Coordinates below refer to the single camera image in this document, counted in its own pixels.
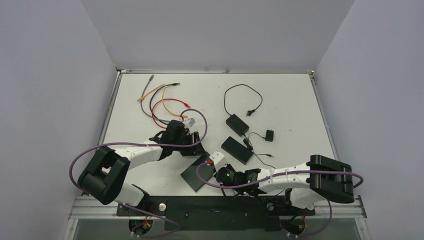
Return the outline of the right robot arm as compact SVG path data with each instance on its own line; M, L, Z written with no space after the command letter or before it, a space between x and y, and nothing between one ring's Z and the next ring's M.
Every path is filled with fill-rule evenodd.
M223 157L213 156L207 162L214 166L222 189L253 197L282 190L282 207L289 214L323 200L354 202L352 167L322 155L311 155L309 161L292 167L246 171L236 171Z

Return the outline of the black Mercury switch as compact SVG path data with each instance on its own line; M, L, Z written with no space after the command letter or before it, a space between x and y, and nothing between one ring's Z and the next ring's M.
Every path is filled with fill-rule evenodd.
M206 152L205 154L201 155L196 161L194 161L190 166L188 166L181 174L180 176L182 179L190 186L192 190L195 192L198 192L202 186L205 184L198 178L196 174L197 166L204 163L206 160L208 160L210 157L210 154ZM205 181L209 181L216 173L215 167L211 165L205 165L202 166L199 169L199 175L202 179Z

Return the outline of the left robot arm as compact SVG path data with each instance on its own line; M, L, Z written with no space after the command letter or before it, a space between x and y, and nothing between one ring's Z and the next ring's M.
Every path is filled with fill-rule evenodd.
M127 204L136 215L145 214L149 210L149 194L126 180L128 171L149 162L161 161L173 152L179 152L183 157L206 154L199 133L191 131L190 127L190 123L172 120L165 130L140 146L98 147L78 177L77 187L103 205L111 202Z

